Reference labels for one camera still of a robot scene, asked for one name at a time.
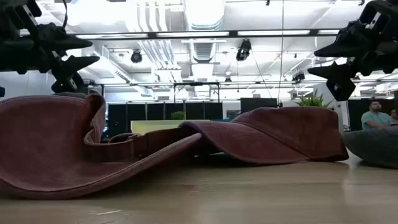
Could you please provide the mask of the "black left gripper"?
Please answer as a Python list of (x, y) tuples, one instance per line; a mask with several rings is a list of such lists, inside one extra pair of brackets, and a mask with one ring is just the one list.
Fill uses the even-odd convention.
[(77, 92), (84, 85), (78, 71), (100, 59), (71, 55), (63, 61), (62, 51), (92, 45), (52, 22), (36, 24), (32, 14), (0, 14), (0, 72), (51, 71), (56, 79), (51, 86), (54, 93)]

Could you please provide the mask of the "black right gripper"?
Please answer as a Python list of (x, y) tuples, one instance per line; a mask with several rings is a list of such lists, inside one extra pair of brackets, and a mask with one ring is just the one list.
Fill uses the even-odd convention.
[(326, 86), (336, 101), (346, 101), (356, 88), (352, 78), (358, 72), (369, 75), (382, 70), (392, 73), (398, 67), (398, 9), (387, 13), (389, 22), (382, 32), (369, 29), (359, 21), (351, 21), (339, 30), (335, 41), (314, 51), (317, 57), (355, 57), (357, 61), (313, 67), (308, 73), (326, 79)]

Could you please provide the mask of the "dark grey baseball cap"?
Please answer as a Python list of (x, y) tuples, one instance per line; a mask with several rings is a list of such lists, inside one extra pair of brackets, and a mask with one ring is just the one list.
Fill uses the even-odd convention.
[(347, 132), (343, 142), (368, 164), (398, 169), (398, 126)]

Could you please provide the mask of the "small potted green plant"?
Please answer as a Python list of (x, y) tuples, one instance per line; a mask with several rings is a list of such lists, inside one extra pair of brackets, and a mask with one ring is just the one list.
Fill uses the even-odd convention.
[(318, 94), (318, 90), (312, 92), (312, 96), (301, 96), (296, 102), (298, 106), (311, 106), (319, 108), (328, 108), (332, 101), (324, 102), (323, 94)]

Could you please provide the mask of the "black monitor panel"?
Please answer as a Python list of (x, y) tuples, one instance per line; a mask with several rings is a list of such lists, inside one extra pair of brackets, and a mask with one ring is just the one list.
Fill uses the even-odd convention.
[(278, 102), (276, 98), (241, 98), (241, 113), (246, 113), (258, 108), (276, 108), (278, 107)]

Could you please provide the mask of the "black overhead beam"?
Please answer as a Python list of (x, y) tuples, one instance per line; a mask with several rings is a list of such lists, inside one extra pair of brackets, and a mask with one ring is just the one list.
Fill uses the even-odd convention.
[(85, 40), (160, 40), (160, 39), (217, 39), (268, 37), (329, 37), (339, 29), (286, 29), (286, 30), (203, 30), (178, 32), (112, 32), (72, 34)]

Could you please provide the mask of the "black partition wall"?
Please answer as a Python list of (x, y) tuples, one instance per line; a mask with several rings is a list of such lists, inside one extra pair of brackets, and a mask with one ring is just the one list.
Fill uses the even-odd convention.
[[(185, 119), (171, 120), (171, 113), (176, 111), (183, 111)], [(173, 128), (185, 120), (221, 119), (223, 105), (217, 102), (109, 104), (104, 136), (111, 138), (122, 133), (146, 133), (150, 129)]]
[(382, 106), (381, 111), (383, 113), (388, 114), (389, 116), (391, 110), (398, 109), (398, 104), (396, 104), (394, 100), (377, 99), (377, 98), (349, 100), (348, 101), (349, 121), (350, 121), (350, 128), (352, 131), (363, 130), (361, 126), (361, 117), (365, 112), (369, 110), (369, 104), (372, 100), (379, 101)]

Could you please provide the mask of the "black metal rack frame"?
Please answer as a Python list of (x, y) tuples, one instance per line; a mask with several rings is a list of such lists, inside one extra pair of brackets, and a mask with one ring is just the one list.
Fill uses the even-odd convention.
[(221, 103), (220, 100), (220, 82), (181, 82), (181, 83), (172, 83), (174, 85), (174, 103), (176, 103), (176, 87), (177, 86), (203, 86), (203, 85), (216, 85), (217, 86), (217, 95), (218, 95), (218, 103)]

